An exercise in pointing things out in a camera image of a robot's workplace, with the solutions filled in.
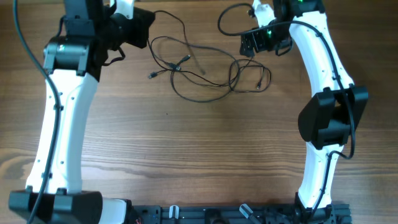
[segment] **black mounting base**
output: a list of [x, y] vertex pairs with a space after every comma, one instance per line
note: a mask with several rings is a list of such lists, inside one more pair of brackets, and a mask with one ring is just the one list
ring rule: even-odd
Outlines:
[[[328, 220], [316, 224], [352, 223], [349, 205], [332, 205]], [[180, 207], [178, 219], [169, 218], [169, 207], [134, 206], [145, 224], [253, 224], [239, 211], [239, 207]], [[295, 205], [280, 204], [251, 207], [254, 217], [262, 224], [298, 224]]]

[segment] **wood grain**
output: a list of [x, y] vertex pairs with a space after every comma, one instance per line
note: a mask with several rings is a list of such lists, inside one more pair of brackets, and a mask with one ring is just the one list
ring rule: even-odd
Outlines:
[[[221, 35], [220, 12], [235, 3], [138, 2], [163, 9], [186, 22], [190, 42], [239, 56], [239, 38]], [[340, 161], [333, 200], [350, 203], [355, 223], [398, 223], [398, 16], [397, 1], [325, 1], [330, 32], [341, 61], [370, 99], [357, 130], [356, 155]], [[56, 32], [61, 4], [20, 8], [25, 37], [40, 60]], [[17, 39], [9, 4], [0, 6], [0, 223], [23, 223], [7, 207], [10, 190], [22, 189], [39, 143], [45, 86]], [[228, 15], [223, 27], [254, 26], [244, 9]], [[180, 24], [157, 16], [150, 38], [183, 39]], [[297, 116], [310, 99], [310, 85], [298, 49], [283, 57], [262, 53], [256, 60], [274, 76], [261, 94], [231, 94], [208, 104], [179, 98], [169, 75], [148, 80], [159, 68], [149, 49], [123, 45], [127, 58], [101, 74], [83, 145], [84, 189], [147, 205], [238, 205], [293, 202], [305, 162]], [[155, 49], [178, 61], [188, 50], [172, 42]], [[231, 60], [196, 50], [211, 80], [225, 81]], [[184, 68], [198, 71], [192, 60]], [[258, 71], [245, 73], [242, 87], [254, 88]], [[221, 94], [197, 88], [181, 77], [177, 88], [189, 97]]]

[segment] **wooden table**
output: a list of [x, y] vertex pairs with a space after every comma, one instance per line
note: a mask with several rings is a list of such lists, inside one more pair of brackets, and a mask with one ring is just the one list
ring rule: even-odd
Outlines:
[[[235, 2], [147, 2], [183, 19], [192, 43], [225, 49], [239, 57], [239, 37], [220, 34], [220, 12]], [[370, 99], [357, 130], [353, 160], [340, 160], [334, 202], [351, 205], [355, 223], [398, 223], [398, 31], [397, 1], [325, 1], [330, 32], [341, 61]], [[229, 31], [250, 29], [246, 9], [226, 16]], [[20, 8], [22, 30], [39, 59], [57, 31], [61, 4]], [[9, 4], [0, 6], [0, 223], [23, 223], [7, 207], [10, 190], [23, 189], [34, 161], [44, 115], [45, 85], [23, 51]], [[183, 39], [180, 24], [159, 15], [150, 38]], [[135, 205], [239, 205], [292, 203], [305, 162], [297, 117], [311, 97], [298, 49], [283, 57], [261, 53], [256, 60], [274, 76], [261, 94], [231, 94], [208, 104], [191, 103], [171, 89], [149, 49], [123, 45], [127, 58], [104, 68], [90, 109], [83, 146], [83, 188]], [[163, 58], [178, 61], [184, 46], [161, 42]], [[231, 60], [196, 50], [205, 77], [225, 81]], [[193, 60], [184, 68], [196, 70]], [[254, 88], [258, 71], [242, 86]], [[198, 88], [181, 77], [177, 88], [200, 99], [220, 91]]]

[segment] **table surface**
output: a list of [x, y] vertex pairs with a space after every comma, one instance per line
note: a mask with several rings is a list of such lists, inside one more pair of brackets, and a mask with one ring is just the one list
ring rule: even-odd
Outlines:
[[[183, 19], [192, 43], [219, 47], [238, 58], [239, 37], [220, 34], [216, 21], [231, 5], [220, 2], [138, 2]], [[356, 154], [340, 160], [332, 199], [351, 205], [355, 223], [398, 223], [398, 9], [397, 1], [325, 1], [336, 49], [357, 85], [370, 99], [356, 132]], [[250, 29], [246, 9], [225, 17], [228, 31]], [[22, 30], [42, 61], [42, 49], [57, 31], [61, 4], [20, 8]], [[10, 190], [23, 189], [39, 143], [45, 85], [24, 52], [12, 23], [11, 6], [0, 6], [0, 223], [22, 223], [7, 207]], [[180, 24], [157, 16], [150, 39], [183, 39]], [[178, 61], [188, 50], [163, 41], [155, 50]], [[104, 68], [92, 103], [82, 155], [83, 188], [105, 197], [128, 198], [134, 205], [239, 205], [292, 203], [300, 187], [305, 144], [297, 117], [311, 98], [307, 72], [297, 48], [255, 60], [273, 73], [261, 94], [230, 94], [207, 104], [179, 98], [169, 74], [158, 70], [149, 49], [123, 45], [125, 61]], [[231, 60], [196, 50], [206, 78], [225, 81]], [[117, 56], [111, 52], [110, 57]], [[193, 60], [185, 68], [197, 71]], [[254, 88], [258, 71], [244, 75], [241, 86]], [[176, 86], [197, 99], [222, 94], [199, 88], [178, 76]]]

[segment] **robotic arm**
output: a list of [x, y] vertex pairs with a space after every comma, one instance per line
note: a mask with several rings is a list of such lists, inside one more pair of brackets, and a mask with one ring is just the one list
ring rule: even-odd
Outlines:
[[[275, 50], [277, 55], [283, 55], [292, 48], [294, 40], [310, 77], [313, 98], [298, 118], [298, 128], [307, 145], [305, 172], [295, 204], [285, 210], [288, 212], [278, 212], [287, 205], [250, 209], [244, 204], [236, 210], [133, 207], [129, 200], [103, 198], [99, 192], [82, 191], [81, 149], [85, 124], [100, 80], [101, 66], [108, 58], [107, 51], [119, 50], [124, 42], [144, 48], [155, 15], [135, 8], [132, 0], [111, 1], [110, 7], [95, 0], [67, 0], [67, 35], [52, 38], [45, 48], [44, 69], [57, 87], [62, 112], [48, 184], [35, 220], [44, 223], [157, 223], [159, 220], [178, 223], [180, 217], [185, 217], [184, 223], [204, 220], [209, 224], [337, 222], [338, 209], [331, 204], [330, 189], [337, 152], [341, 153], [353, 130], [347, 107], [351, 108], [351, 124], [355, 129], [368, 93], [365, 88], [354, 86], [342, 66], [329, 35], [321, 0], [274, 0], [274, 7], [275, 12], [270, 5], [255, 0], [249, 14], [257, 19], [259, 28], [236, 35], [241, 36], [240, 53], [246, 56], [264, 50]], [[318, 32], [301, 23], [309, 24]], [[52, 94], [47, 84], [39, 150], [26, 188], [10, 194], [9, 208], [25, 219], [30, 217], [46, 178], [44, 161], [49, 155], [55, 117]], [[240, 219], [242, 214], [247, 219]]]

